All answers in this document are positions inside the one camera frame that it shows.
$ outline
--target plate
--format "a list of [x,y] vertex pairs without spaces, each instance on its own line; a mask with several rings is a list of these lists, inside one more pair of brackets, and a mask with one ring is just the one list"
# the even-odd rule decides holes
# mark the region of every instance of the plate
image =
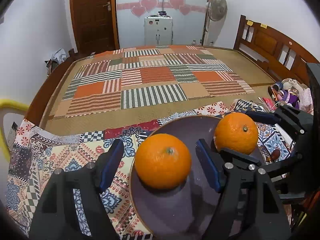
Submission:
[[[210,188],[196,156],[195,144],[203,138],[210,145],[219,120],[214,116],[186,116],[166,123],[150,135],[171,134],[190,151],[191,172],[186,182],[173,190],[145,188],[132,163],[129,191],[133,206],[145,227],[160,239],[200,239],[209,225],[220,194]],[[264,163],[258,147],[251,156]]]

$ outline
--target heart decoration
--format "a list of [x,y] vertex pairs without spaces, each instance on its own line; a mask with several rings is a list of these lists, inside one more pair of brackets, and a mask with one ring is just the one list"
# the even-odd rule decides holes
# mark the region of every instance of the heart decoration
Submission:
[[190,5],[183,5],[179,7],[179,11],[183,14],[183,15],[187,15],[190,11],[191,11],[191,6]]
[[173,9],[178,10],[180,6],[184,6],[186,0],[168,0]]
[[141,15],[143,15],[145,12],[147,11],[147,8],[145,6],[142,5],[134,5],[131,8],[131,12],[137,16],[138,18],[140,18]]
[[140,5],[144,6],[148,12],[151,12],[158,4],[159,0],[140,0]]

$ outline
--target orange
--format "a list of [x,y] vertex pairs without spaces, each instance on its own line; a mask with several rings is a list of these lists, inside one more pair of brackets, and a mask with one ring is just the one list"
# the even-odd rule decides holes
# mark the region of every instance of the orange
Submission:
[[187,146],[170,134],[150,136],[139,146],[134,167],[139,178],[156,189],[171,189],[181,184],[191,169]]
[[218,151],[226,147],[249,155],[257,145],[258,129],[246,114],[231,113],[220,120],[213,139]]

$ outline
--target bed frame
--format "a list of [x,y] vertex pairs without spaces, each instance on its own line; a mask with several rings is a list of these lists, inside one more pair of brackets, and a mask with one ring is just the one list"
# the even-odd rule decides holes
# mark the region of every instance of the bed frame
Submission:
[[[254,28],[254,30],[250,40],[249,36],[251,36],[250,32],[252,31],[252,28]],[[240,49],[241,44],[254,50],[268,61],[253,58],[247,52]],[[289,49],[284,62],[279,62],[284,45]],[[240,17],[238,33],[233,49],[238,50],[240,53],[251,59],[275,80],[293,78],[300,83],[305,83],[307,86],[309,85],[309,77],[307,74],[306,62],[319,63],[310,52],[293,39],[269,26],[247,20],[244,15],[241,15]],[[289,70],[285,65],[288,63],[289,54],[292,51],[296,53],[296,56],[291,69]]]

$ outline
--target brown oval object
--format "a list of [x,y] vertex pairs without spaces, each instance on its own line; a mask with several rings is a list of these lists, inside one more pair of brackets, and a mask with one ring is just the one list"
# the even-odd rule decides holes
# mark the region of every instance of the brown oval object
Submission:
[[273,161],[277,160],[280,157],[280,150],[279,149],[275,149],[272,153],[271,153],[271,159]]

